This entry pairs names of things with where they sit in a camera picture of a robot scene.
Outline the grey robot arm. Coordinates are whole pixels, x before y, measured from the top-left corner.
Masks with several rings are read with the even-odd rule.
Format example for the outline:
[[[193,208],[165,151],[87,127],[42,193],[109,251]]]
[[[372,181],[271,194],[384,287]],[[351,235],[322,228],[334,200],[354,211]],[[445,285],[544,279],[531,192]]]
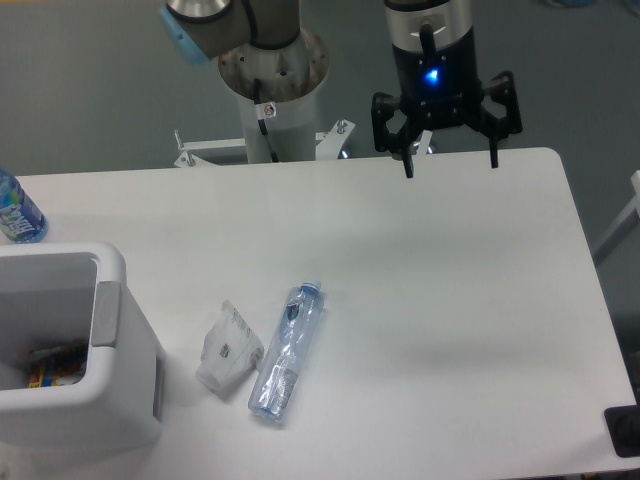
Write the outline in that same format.
[[[373,95],[374,147],[412,177],[412,147],[426,131],[468,126],[500,141],[522,131],[514,77],[478,76],[467,1],[388,1],[384,5],[400,94]],[[238,100],[252,163],[314,160],[316,99],[329,59],[301,25],[296,1],[168,1],[168,35],[192,64],[215,61]]]

